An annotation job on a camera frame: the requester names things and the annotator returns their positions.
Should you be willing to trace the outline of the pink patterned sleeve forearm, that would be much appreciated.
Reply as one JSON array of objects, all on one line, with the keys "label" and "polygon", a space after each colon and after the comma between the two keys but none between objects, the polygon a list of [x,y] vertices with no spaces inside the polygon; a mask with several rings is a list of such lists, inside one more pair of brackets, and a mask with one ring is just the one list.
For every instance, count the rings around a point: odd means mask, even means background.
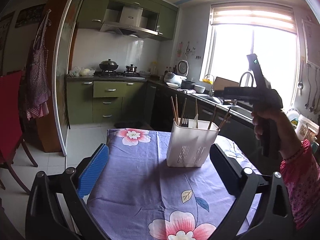
[{"label": "pink patterned sleeve forearm", "polygon": [[284,159],[280,173],[289,194],[296,229],[303,228],[319,205],[319,165],[308,140],[297,153]]}]

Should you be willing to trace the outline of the person's right hand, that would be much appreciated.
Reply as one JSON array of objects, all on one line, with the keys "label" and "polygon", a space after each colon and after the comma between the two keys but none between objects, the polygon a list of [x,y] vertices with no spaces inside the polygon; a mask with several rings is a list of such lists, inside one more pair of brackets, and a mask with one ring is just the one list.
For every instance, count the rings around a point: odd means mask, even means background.
[{"label": "person's right hand", "polygon": [[263,111],[253,111],[253,125],[255,136],[258,140],[262,138],[263,120],[271,119],[276,123],[280,140],[279,152],[283,159],[289,159],[301,148],[301,141],[298,139],[291,122],[286,114],[280,109],[269,108]]}]

